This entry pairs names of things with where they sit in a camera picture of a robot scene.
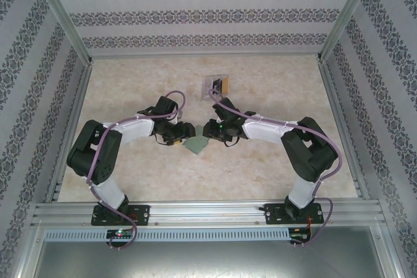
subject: marble-patterned surface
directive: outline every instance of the marble-patterned surface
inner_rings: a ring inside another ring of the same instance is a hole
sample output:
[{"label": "marble-patterned surface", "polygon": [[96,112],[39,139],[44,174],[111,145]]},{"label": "marble-patterned surface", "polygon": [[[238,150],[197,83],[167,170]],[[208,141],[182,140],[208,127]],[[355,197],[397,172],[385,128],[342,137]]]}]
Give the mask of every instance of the marble-patterned surface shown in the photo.
[{"label": "marble-patterned surface", "polygon": [[[187,96],[182,120],[204,125],[216,118],[213,103],[200,101],[203,76],[211,74],[229,74],[229,97],[241,111],[280,120],[310,116],[341,147],[314,56],[95,61],[78,132],[89,119],[113,122],[132,116],[174,89]],[[180,96],[173,99],[179,102]],[[241,140],[226,148],[211,140],[195,155],[182,145],[158,145],[154,137],[123,146],[113,174],[131,201],[283,199],[296,178],[280,145]],[[318,195],[357,197],[346,162]],[[59,201],[95,198],[85,181],[67,168]]]}]

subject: green object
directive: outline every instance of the green object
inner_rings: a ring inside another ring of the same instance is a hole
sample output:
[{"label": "green object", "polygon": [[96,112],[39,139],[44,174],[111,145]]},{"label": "green object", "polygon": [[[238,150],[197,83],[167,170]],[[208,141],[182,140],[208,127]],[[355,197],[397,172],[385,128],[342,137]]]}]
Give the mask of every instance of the green object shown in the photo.
[{"label": "green object", "polygon": [[208,138],[203,136],[203,127],[197,125],[195,127],[195,137],[188,138],[185,140],[183,145],[191,152],[198,154],[200,153],[205,146],[208,145]]}]

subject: enclosure wall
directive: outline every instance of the enclosure wall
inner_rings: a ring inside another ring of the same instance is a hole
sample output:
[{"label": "enclosure wall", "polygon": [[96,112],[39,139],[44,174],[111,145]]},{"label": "enclosure wall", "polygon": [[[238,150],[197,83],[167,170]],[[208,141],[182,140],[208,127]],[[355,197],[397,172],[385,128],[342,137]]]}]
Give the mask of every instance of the enclosure wall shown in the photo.
[{"label": "enclosure wall", "polygon": [[417,0],[361,0],[327,60],[369,194],[417,276]]},{"label": "enclosure wall", "polygon": [[318,53],[346,0],[62,0],[90,54]]},{"label": "enclosure wall", "polygon": [[43,202],[85,65],[46,0],[0,0],[0,277]]}]

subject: black mounting plate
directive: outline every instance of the black mounting plate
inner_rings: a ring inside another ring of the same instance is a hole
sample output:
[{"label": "black mounting plate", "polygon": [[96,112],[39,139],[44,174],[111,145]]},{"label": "black mounting plate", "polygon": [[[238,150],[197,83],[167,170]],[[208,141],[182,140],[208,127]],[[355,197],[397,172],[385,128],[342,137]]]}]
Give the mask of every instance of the black mounting plate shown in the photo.
[{"label": "black mounting plate", "polygon": [[[129,205],[127,216],[135,221],[137,226],[147,226],[149,221],[149,205]],[[96,205],[91,217],[92,226],[129,226],[130,222],[123,219],[120,222],[119,218],[109,214],[109,210],[101,205]]]},{"label": "black mounting plate", "polygon": [[260,210],[265,211],[267,225],[308,224],[308,217],[311,218],[311,224],[324,223],[323,211],[319,203],[311,203],[296,221],[287,215],[283,203],[266,203]]}]

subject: patterned wallpaper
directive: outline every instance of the patterned wallpaper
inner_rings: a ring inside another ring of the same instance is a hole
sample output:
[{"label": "patterned wallpaper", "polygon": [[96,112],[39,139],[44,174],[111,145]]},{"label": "patterned wallpaper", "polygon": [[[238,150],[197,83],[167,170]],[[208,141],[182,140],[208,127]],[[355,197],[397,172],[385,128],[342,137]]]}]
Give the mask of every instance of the patterned wallpaper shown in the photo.
[{"label": "patterned wallpaper", "polygon": [[30,221],[30,205],[45,199],[85,65],[46,0],[0,0],[0,38],[3,278]]},{"label": "patterned wallpaper", "polygon": [[367,188],[417,277],[417,0],[361,0],[327,60]]},{"label": "patterned wallpaper", "polygon": [[346,0],[62,0],[93,57],[320,51]]}]

